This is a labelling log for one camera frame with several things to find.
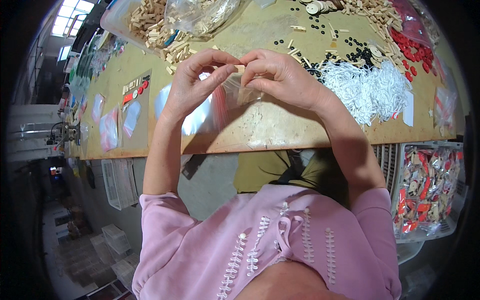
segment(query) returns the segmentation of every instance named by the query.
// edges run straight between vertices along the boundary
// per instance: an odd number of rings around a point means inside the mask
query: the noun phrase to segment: forearm
[[[372,188],[384,188],[385,179],[372,146],[347,108],[332,93],[329,108],[316,112],[323,121],[335,158],[348,182],[350,203]]]
[[[182,123],[183,118],[168,110],[160,114],[145,165],[144,194],[177,193]]]

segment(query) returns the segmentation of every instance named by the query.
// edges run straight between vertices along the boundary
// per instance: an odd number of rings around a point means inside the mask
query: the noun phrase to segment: wooden table
[[[340,11],[322,14],[319,23],[309,20],[309,15],[303,5],[293,1],[278,1],[265,9],[253,1],[241,5],[231,19],[224,24],[215,37],[207,42],[191,41],[190,48],[201,50],[216,45],[235,57],[241,57],[254,48],[267,48],[278,52],[287,52],[287,44],[294,39],[294,45],[300,49],[303,56],[310,62],[324,60],[326,49],[337,49],[341,56],[356,52],[356,46],[350,47],[344,42],[350,36],[360,42],[369,39],[377,41],[381,46],[384,42],[372,31],[365,17],[343,15]],[[339,33],[338,41],[332,42],[328,35],[329,25],[335,29],[348,29],[349,33]],[[312,29],[311,24],[319,27],[325,25],[325,34]],[[306,33],[293,32],[290,25],[301,25],[307,28]],[[274,41],[283,39],[285,43],[275,45]],[[440,135],[438,128],[433,126],[433,118],[429,110],[433,109],[435,89],[442,85],[440,76],[431,72],[426,74],[420,62],[411,62],[418,70],[418,76],[412,82],[414,100],[414,127],[409,127],[402,121],[402,114],[397,120],[384,123],[373,122],[371,127],[365,126],[365,135],[371,144],[403,143],[415,141],[440,140],[454,138],[447,133]],[[159,57],[151,54],[142,55],[140,49],[132,44],[125,47],[124,53],[113,57],[107,69],[100,74],[95,83],[91,83],[87,96],[89,103],[83,122],[93,125],[89,132],[86,155],[81,147],[70,147],[66,156],[79,156],[80,159],[101,159],[118,157],[147,156],[148,147],[138,149],[116,148],[103,153],[98,127],[91,120],[91,109],[94,95],[101,93],[107,99],[104,114],[122,101],[122,86],[135,76],[153,68],[150,83],[148,110],[148,141],[151,141],[155,128],[154,100],[160,89],[171,82],[172,76],[165,69],[168,65]],[[329,140],[324,128],[318,122],[316,115],[289,106],[270,96],[254,105],[245,105],[230,111],[231,123],[220,133],[196,134],[182,137],[182,153],[222,153],[257,150],[315,148],[329,146]]]

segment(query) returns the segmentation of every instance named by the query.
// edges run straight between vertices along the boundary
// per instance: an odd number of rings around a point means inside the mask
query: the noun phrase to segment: window
[[[68,33],[75,16],[78,15],[75,24],[73,24],[71,36],[76,36],[78,30],[84,23],[85,17],[89,14],[94,4],[84,0],[64,0],[55,19],[52,28],[52,34],[55,36],[64,36]]]
[[[60,48],[59,56],[57,57],[57,62],[60,60],[66,60],[68,58],[68,54],[70,53],[70,50],[72,49],[71,45],[63,46]]]

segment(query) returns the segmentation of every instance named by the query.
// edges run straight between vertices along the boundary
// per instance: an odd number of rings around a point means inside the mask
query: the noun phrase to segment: hand
[[[241,63],[230,54],[215,49],[204,49],[184,60],[173,76],[164,110],[175,117],[185,118],[236,71],[234,64]],[[202,72],[211,75],[200,81],[198,75]]]
[[[313,111],[322,111],[330,99],[338,99],[315,80],[290,55],[255,49],[240,59],[246,65],[241,85],[266,92],[278,100]],[[272,77],[254,78],[260,75]]]

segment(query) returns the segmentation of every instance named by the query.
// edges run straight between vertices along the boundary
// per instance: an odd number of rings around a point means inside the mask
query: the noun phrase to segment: packaged craft kit
[[[397,242],[453,233],[466,194],[462,144],[429,142],[402,147],[402,169],[392,204]]]

